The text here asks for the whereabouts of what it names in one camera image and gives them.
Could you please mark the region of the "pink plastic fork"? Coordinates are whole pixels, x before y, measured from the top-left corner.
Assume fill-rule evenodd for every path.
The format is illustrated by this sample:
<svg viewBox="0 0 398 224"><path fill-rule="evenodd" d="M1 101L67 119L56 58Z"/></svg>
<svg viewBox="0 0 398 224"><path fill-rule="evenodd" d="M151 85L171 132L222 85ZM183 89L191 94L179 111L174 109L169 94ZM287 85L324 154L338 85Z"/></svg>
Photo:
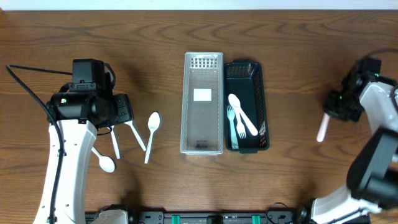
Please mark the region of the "pink plastic fork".
<svg viewBox="0 0 398 224"><path fill-rule="evenodd" d="M323 140L326 136L329 121L330 121L330 116L325 113L323 115L323 118L322 118L322 121L320 124L320 128L318 130L318 134L317 134L317 138L316 138L317 142L323 142Z"/></svg>

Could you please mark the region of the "white utensil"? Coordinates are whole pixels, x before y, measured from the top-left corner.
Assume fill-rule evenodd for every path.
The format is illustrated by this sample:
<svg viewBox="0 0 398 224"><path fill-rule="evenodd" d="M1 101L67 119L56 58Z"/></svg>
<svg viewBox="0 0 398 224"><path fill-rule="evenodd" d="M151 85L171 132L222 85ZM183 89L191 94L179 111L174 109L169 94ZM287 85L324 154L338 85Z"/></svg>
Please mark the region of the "white utensil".
<svg viewBox="0 0 398 224"><path fill-rule="evenodd" d="M119 150L119 145L118 145L118 141L117 141L117 138L116 138L116 134L114 132L114 126L110 126L110 127L108 127L108 129L110 130L110 134L111 134L111 138L112 138L112 142L113 142L113 147L114 147L116 159L119 160L121 158L121 154L120 154L120 150Z"/></svg>

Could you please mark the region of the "pink-white plastic spoon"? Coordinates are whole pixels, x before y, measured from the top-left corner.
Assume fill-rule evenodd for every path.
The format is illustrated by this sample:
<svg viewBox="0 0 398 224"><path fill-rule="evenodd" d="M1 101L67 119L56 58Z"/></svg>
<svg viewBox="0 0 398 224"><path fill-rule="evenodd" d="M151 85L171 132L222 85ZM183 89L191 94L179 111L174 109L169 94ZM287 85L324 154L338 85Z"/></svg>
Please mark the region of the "pink-white plastic spoon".
<svg viewBox="0 0 398 224"><path fill-rule="evenodd" d="M245 112L243 111L242 107L241 107L241 103L239 98L235 95L235 94L229 94L228 95L228 101L229 104L232 107L237 107L240 115L246 125L246 127L248 128L249 132L251 133L252 136L257 136L258 135L258 130L257 128L253 125L253 123L251 122L251 120L248 118L248 116L245 114Z"/></svg>

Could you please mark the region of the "white utensil handle diagonal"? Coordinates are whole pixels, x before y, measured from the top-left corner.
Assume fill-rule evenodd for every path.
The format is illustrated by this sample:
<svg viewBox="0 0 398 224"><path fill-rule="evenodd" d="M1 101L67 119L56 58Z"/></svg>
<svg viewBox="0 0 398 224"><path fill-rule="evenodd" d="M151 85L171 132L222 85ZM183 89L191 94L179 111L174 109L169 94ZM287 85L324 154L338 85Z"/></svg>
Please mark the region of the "white utensil handle diagonal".
<svg viewBox="0 0 398 224"><path fill-rule="evenodd" d="M140 137L139 133L135 129L135 127L133 125L133 120L127 121L124 124L128 125L131 128L131 130L132 130L137 142L139 143L140 147L142 148L143 151L146 151L146 146L145 146L144 142L142 141L142 138Z"/></svg>

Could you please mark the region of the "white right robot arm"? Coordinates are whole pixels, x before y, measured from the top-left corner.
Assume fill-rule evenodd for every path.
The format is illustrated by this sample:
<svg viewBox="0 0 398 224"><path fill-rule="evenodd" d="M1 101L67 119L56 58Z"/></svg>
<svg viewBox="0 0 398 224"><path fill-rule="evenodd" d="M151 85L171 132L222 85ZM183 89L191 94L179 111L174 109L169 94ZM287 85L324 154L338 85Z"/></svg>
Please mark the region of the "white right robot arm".
<svg viewBox="0 0 398 224"><path fill-rule="evenodd" d="M345 184L302 209L299 223L347 223L397 207L397 172L389 167L397 162L397 82L373 72L350 75L337 102L343 110L353 102L365 112L372 137Z"/></svg>

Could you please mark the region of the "white plastic fork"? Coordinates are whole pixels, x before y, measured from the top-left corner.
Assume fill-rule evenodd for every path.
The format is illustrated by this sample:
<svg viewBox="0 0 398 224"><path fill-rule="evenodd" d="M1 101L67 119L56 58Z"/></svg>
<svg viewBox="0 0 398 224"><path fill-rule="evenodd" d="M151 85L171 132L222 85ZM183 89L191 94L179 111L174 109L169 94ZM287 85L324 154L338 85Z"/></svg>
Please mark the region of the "white plastic fork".
<svg viewBox="0 0 398 224"><path fill-rule="evenodd" d="M237 126L236 130L238 132L239 138L240 139L246 139L246 130L243 125L243 122L241 121L241 115L237 107L233 107L235 115L236 115L236 120L237 120Z"/></svg>

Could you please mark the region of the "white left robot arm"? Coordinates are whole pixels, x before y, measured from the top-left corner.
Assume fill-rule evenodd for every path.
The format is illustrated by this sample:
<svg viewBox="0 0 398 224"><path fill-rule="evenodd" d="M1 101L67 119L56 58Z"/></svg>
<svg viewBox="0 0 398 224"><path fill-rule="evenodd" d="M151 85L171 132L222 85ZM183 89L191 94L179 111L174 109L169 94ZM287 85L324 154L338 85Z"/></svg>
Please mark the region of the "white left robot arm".
<svg viewBox="0 0 398 224"><path fill-rule="evenodd" d="M90 155L98 128L80 118L49 126L50 153L40 207L34 223L87 223L85 193Z"/></svg>

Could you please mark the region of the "white spoon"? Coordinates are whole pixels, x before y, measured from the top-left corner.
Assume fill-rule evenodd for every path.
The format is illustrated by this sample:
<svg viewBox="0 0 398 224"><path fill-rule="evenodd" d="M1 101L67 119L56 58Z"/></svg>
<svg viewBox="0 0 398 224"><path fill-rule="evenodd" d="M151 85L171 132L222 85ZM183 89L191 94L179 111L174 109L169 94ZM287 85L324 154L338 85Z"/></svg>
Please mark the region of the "white spoon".
<svg viewBox="0 0 398 224"><path fill-rule="evenodd" d="M149 162L150 151L152 148L153 135L154 135L155 131L160 126L160 114L157 111L153 112L150 115L147 125L148 125L149 131L150 131L150 136L149 136L149 140L148 140L148 144L147 144L146 156L144 159L145 164L147 164Z"/></svg>

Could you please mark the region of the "pale green plastic fork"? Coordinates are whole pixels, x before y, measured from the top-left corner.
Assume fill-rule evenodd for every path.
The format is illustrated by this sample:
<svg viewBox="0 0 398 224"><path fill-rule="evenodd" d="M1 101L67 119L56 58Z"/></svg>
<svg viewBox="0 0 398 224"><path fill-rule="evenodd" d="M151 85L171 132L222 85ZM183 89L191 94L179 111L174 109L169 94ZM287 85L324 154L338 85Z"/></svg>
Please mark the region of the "pale green plastic fork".
<svg viewBox="0 0 398 224"><path fill-rule="evenodd" d="M231 137L231 148L232 149L239 149L238 139L236 135L236 129L234 126L234 119L236 117L234 113L234 109L231 105L227 106L227 118L229 120L229 127L230 127L230 137Z"/></svg>

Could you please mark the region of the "white spoon near arm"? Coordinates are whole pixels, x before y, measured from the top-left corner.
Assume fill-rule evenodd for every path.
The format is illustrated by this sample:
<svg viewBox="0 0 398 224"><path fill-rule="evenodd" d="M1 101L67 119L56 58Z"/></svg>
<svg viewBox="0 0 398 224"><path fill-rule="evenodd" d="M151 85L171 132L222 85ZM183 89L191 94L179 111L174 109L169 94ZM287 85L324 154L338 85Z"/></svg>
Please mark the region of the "white spoon near arm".
<svg viewBox="0 0 398 224"><path fill-rule="evenodd" d="M99 151L95 147L92 147L91 151L98 157L99 166L105 172L112 173L116 170L116 164L111 157L103 156L102 154L99 153Z"/></svg>

